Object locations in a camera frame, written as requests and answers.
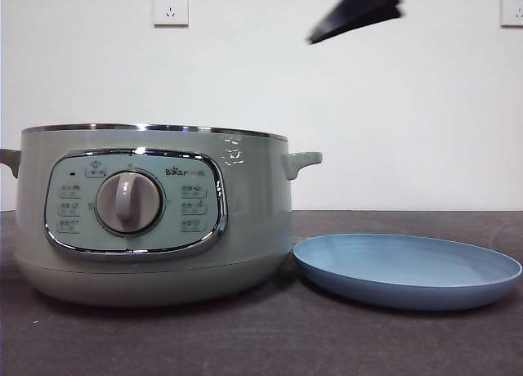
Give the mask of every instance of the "function button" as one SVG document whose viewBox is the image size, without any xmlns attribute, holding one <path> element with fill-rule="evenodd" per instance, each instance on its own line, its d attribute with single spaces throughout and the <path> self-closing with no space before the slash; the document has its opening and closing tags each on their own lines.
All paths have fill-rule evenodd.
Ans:
<svg viewBox="0 0 523 376">
<path fill-rule="evenodd" d="M 80 233 L 79 223 L 80 221 L 78 219 L 60 221 L 56 229 L 58 230 L 58 233 L 78 234 Z"/>
<path fill-rule="evenodd" d="M 60 203 L 58 206 L 58 215 L 61 217 L 79 217 L 78 202 Z"/>
<path fill-rule="evenodd" d="M 61 186 L 59 196 L 62 199 L 80 199 L 82 192 L 78 184 L 72 186 Z"/>
<path fill-rule="evenodd" d="M 207 190 L 202 186 L 183 186 L 181 188 L 181 197 L 184 199 L 205 198 Z"/>
<path fill-rule="evenodd" d="M 85 177 L 102 178 L 105 177 L 105 168 L 85 168 Z"/>
<path fill-rule="evenodd" d="M 181 204 L 182 215 L 204 215 L 207 212 L 207 205 L 200 200 L 186 201 Z"/>
<path fill-rule="evenodd" d="M 207 227 L 207 222 L 204 219 L 186 219 L 181 222 L 181 231 L 204 231 Z"/>
</svg>

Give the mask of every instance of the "wall socket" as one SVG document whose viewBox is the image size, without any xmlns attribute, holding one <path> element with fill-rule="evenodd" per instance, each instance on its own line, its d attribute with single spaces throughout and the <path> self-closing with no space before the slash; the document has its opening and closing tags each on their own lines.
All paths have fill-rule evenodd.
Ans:
<svg viewBox="0 0 523 376">
<path fill-rule="evenodd" d="M 523 27 L 523 0 L 501 0 L 501 26 Z"/>
<path fill-rule="evenodd" d="M 153 0 L 154 26 L 188 26 L 189 0 Z"/>
</svg>

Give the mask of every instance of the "black object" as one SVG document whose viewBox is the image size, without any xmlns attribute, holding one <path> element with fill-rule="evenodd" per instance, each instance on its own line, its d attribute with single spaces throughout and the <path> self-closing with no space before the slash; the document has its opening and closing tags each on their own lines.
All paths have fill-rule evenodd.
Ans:
<svg viewBox="0 0 523 376">
<path fill-rule="evenodd" d="M 400 0 L 341 0 L 314 28 L 309 41 L 319 43 L 349 30 L 399 18 L 398 2 Z"/>
</svg>

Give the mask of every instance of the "table surface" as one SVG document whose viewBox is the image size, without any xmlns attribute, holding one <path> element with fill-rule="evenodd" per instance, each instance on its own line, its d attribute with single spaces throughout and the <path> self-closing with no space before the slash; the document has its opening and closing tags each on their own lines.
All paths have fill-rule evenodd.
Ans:
<svg viewBox="0 0 523 376">
<path fill-rule="evenodd" d="M 195 304 L 86 307 L 32 289 L 2 223 L 2 375 L 522 375 L 523 281 L 468 311 L 418 312 L 336 297 L 290 257 L 267 282 Z M 296 211 L 294 239 L 399 233 L 462 241 L 523 261 L 523 212 Z"/>
</svg>

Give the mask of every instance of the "stainless steel rim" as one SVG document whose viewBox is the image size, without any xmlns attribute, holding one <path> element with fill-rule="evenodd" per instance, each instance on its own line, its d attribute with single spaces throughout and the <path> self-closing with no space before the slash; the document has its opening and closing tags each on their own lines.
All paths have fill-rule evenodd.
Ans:
<svg viewBox="0 0 523 376">
<path fill-rule="evenodd" d="M 22 134 L 32 132 L 45 131 L 73 131 L 73 130 L 96 130 L 96 129 L 131 129 L 135 131 L 176 131 L 176 132 L 202 132 L 202 133 L 229 133 L 234 135 L 246 135 L 249 137 L 269 137 L 279 141 L 288 141 L 287 137 L 277 135 L 275 133 L 247 131 L 243 129 L 233 128 L 213 128 L 213 127 L 198 127 L 186 125 L 164 125 L 164 124 L 112 124 L 112 123 L 98 123 L 98 124 L 57 124 L 57 125 L 43 125 L 41 127 L 26 128 Z"/>
</svg>

